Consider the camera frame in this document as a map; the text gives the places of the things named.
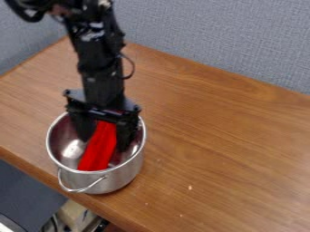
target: red object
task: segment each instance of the red object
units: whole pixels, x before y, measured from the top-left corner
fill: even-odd
[[[96,131],[84,150],[77,170],[93,171],[108,167],[116,147],[116,125],[98,121]]]

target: gray wall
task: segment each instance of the gray wall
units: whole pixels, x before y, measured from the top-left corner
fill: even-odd
[[[308,0],[117,0],[127,38],[310,93]]]
[[[64,35],[61,26],[45,18],[38,24],[24,23],[0,1],[0,74],[37,53]]]

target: stainless steel pot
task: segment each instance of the stainless steel pot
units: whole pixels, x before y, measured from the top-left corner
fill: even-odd
[[[139,130],[129,149],[113,153],[106,169],[80,171],[76,168],[85,144],[77,139],[68,113],[62,113],[52,123],[45,137],[46,152],[57,165],[61,188],[68,192],[101,194],[124,187],[141,168],[145,137],[145,125],[139,118]]]

